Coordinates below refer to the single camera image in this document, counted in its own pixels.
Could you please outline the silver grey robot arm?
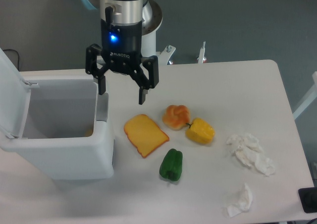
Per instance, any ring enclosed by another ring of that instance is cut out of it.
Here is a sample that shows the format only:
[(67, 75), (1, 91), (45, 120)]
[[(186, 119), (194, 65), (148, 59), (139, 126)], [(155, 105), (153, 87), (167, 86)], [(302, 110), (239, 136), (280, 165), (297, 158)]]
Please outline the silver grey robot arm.
[(81, 0), (99, 9), (102, 44), (86, 48), (87, 74), (106, 92), (107, 71), (129, 75), (139, 86), (139, 104), (159, 82), (156, 33), (162, 23), (160, 6), (153, 0)]

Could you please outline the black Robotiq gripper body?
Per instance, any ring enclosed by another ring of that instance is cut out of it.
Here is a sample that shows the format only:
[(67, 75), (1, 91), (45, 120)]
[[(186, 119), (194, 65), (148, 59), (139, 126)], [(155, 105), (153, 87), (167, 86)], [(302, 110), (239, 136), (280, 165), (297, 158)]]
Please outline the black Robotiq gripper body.
[(105, 62), (101, 71), (121, 74), (142, 74), (142, 21), (134, 24), (108, 24), (101, 20), (102, 51)]

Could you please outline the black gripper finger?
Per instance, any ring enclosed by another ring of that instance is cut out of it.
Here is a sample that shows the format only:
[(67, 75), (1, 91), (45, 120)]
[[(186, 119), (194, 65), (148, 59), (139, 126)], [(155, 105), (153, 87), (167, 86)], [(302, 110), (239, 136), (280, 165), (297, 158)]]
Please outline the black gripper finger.
[(130, 77), (139, 86), (138, 103), (142, 105), (146, 100), (149, 89), (153, 89), (159, 82), (159, 62), (157, 56), (141, 57), (128, 66)]
[(106, 65), (101, 68), (97, 66), (97, 57), (101, 55), (102, 48), (97, 44), (92, 44), (86, 48), (85, 71), (92, 75), (98, 81), (99, 95), (106, 92), (106, 77), (105, 72), (108, 70)]

